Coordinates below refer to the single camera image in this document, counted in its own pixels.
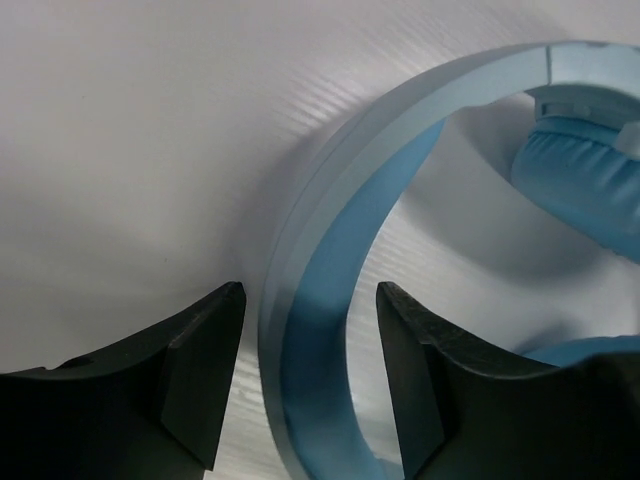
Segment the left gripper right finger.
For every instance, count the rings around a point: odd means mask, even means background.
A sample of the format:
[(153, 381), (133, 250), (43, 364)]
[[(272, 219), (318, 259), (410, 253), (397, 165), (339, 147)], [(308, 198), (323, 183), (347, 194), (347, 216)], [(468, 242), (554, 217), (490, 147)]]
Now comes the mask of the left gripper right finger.
[(521, 356), (394, 283), (377, 316), (408, 479), (635, 479), (639, 340), (570, 341)]

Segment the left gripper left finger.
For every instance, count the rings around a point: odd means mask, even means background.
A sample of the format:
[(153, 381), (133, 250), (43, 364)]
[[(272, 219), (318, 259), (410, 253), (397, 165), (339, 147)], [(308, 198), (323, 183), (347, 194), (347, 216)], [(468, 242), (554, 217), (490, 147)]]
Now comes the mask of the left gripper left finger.
[(244, 323), (229, 282), (114, 344), (1, 378), (5, 479), (200, 479), (215, 464)]

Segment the light blue headphones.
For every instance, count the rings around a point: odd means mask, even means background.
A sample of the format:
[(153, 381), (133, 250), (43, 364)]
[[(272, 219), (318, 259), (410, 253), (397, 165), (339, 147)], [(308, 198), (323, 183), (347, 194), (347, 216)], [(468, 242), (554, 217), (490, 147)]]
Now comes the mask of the light blue headphones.
[(258, 357), (267, 418), (294, 479), (385, 479), (356, 421), (348, 308), (390, 210), (465, 107), (548, 87), (639, 95), (639, 50), (592, 41), (501, 47), (424, 72), (351, 118), (310, 158), (263, 283)]

